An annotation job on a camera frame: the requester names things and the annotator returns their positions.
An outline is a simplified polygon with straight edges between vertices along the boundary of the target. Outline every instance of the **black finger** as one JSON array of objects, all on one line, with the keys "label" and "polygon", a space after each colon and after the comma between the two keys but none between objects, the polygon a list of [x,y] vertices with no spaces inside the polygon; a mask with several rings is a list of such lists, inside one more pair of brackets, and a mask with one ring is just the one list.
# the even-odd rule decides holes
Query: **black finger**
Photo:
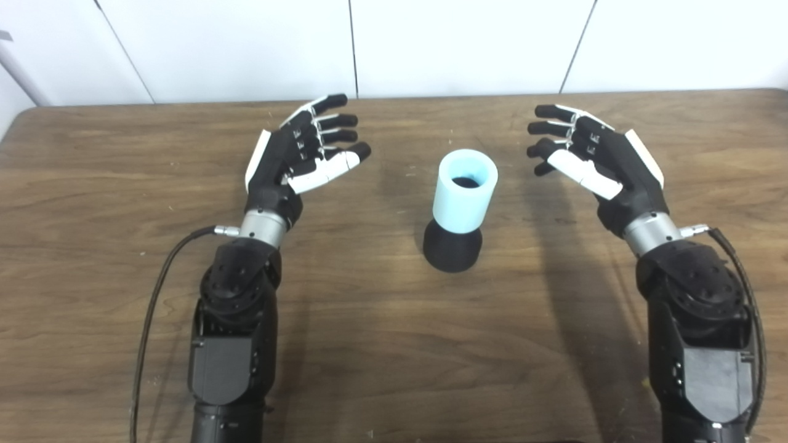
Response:
[{"label": "black finger", "polygon": [[552,167],[552,165],[550,163],[542,162],[542,163],[539,163],[538,165],[536,165],[533,168],[533,173],[537,177],[542,177],[543,175],[547,175],[547,174],[551,173],[554,170],[556,170],[556,168]]},{"label": "black finger", "polygon": [[571,123],[574,117],[573,110],[568,110],[560,105],[539,105],[533,111],[539,118],[557,118],[566,123]]},{"label": "black finger", "polygon": [[314,157],[318,152],[318,148],[323,144],[320,133],[314,125],[306,125],[302,128],[303,131],[297,138],[302,143],[301,152],[308,157]]},{"label": "black finger", "polygon": [[528,133],[531,135],[568,137],[571,130],[571,124],[551,120],[535,121],[528,124]]},{"label": "black finger", "polygon": [[323,144],[335,142],[355,142],[359,139],[359,134],[350,129],[334,129],[332,131],[321,132]]},{"label": "black finger", "polygon": [[590,160],[597,154],[599,146],[595,143],[590,143],[588,139],[583,136],[574,134],[572,136],[572,145],[569,151],[577,155],[582,160]]},{"label": "black finger", "polygon": [[364,142],[354,144],[353,146],[349,147],[347,151],[355,152],[355,154],[359,157],[359,162],[363,162],[372,154],[372,148],[370,145]]},{"label": "black finger", "polygon": [[545,137],[537,141],[537,144],[528,147],[526,150],[526,155],[528,155],[529,158],[541,157],[544,160],[547,160],[553,152],[556,152],[559,149],[563,149],[562,144],[557,144],[556,142]]},{"label": "black finger", "polygon": [[350,114],[334,114],[325,117],[315,118],[314,122],[320,125],[320,129],[334,129],[340,126],[353,128],[359,123],[359,118]]},{"label": "black finger", "polygon": [[299,175],[304,175],[308,173],[313,173],[317,169],[318,169],[318,165],[314,162],[314,158],[309,158],[304,162],[298,163],[290,167],[290,170],[292,171],[291,174],[293,177],[297,177]]},{"label": "black finger", "polygon": [[615,173],[608,168],[599,164],[599,162],[594,162],[593,168],[597,170],[598,173],[602,174],[603,176],[609,178],[610,180],[619,181],[619,178],[615,175]]},{"label": "black finger", "polygon": [[294,128],[294,130],[299,129],[301,126],[309,124],[310,120],[312,120],[312,113],[309,110],[302,110],[290,116],[288,120],[282,123],[282,128]]},{"label": "black finger", "polygon": [[326,146],[326,147],[323,147],[323,158],[325,158],[326,160],[330,160],[331,157],[333,157],[334,155],[337,155],[337,154],[339,154],[341,152],[344,152],[344,149],[340,149],[340,148],[334,147],[334,146]]},{"label": "black finger", "polygon": [[301,148],[301,158],[317,158],[320,148],[320,143],[317,140],[307,142]]},{"label": "black finger", "polygon": [[348,97],[345,94],[327,95],[322,100],[312,105],[315,115],[323,114],[331,108],[338,108],[348,104]]},{"label": "black finger", "polygon": [[599,136],[604,132],[613,132],[608,126],[591,117],[580,117],[574,124],[575,133],[590,139],[592,143],[599,143]]}]

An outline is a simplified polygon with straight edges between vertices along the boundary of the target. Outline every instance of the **robotic hand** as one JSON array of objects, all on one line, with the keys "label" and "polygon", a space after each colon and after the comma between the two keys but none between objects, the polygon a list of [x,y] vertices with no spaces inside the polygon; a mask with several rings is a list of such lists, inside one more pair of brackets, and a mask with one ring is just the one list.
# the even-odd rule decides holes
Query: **robotic hand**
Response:
[{"label": "robotic hand", "polygon": [[221,245],[200,283],[191,333],[189,388],[194,395],[192,443],[259,443],[265,396],[276,367],[279,245],[298,221],[300,194],[330,182],[369,157],[355,142],[354,115],[319,117],[347,104],[329,95],[296,110],[280,128],[263,131],[246,173],[243,224],[217,227],[237,237]]},{"label": "robotic hand", "polygon": [[663,441],[744,442],[763,396],[765,348],[755,300],[733,248],[719,231],[710,231],[732,254],[740,278],[714,249],[686,240],[708,227],[676,228],[662,192],[662,171],[634,130],[618,133],[585,111],[560,105],[537,106],[536,115],[555,120],[531,123],[530,134],[559,137],[528,148],[528,157],[543,160],[536,175],[557,169],[593,192],[602,225],[637,257]]}]

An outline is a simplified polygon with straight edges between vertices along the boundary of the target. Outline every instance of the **black base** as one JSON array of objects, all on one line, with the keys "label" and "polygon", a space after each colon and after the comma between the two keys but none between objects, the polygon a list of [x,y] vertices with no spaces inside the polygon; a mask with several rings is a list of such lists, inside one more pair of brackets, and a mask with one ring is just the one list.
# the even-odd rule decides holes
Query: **black base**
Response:
[{"label": "black base", "polygon": [[450,233],[433,219],[424,230],[424,256],[444,272],[462,272],[476,263],[481,251],[481,230]]},{"label": "black base", "polygon": [[195,404],[191,443],[262,443],[263,402],[214,406]]},{"label": "black base", "polygon": [[711,422],[692,419],[662,411],[662,441],[665,443],[745,443],[747,441],[743,422],[725,423],[714,427]]}]

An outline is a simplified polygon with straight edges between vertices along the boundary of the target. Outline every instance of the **wooden table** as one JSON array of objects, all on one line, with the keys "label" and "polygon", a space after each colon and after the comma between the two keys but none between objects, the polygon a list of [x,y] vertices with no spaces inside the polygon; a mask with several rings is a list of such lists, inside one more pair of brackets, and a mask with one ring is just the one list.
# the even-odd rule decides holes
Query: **wooden table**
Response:
[{"label": "wooden table", "polygon": [[[538,103],[634,127],[674,220],[719,225],[747,265],[769,349],[753,441],[788,439],[788,95],[716,91],[362,100],[373,156],[304,196],[283,246],[267,442],[660,441],[634,258],[594,199],[537,179]],[[262,128],[295,103],[38,108],[0,145],[0,441],[126,441],[151,287],[187,232],[237,224]],[[421,255],[437,166],[498,165],[478,264]],[[175,262],[143,378],[140,440],[188,441],[198,280],[221,238]]]}]

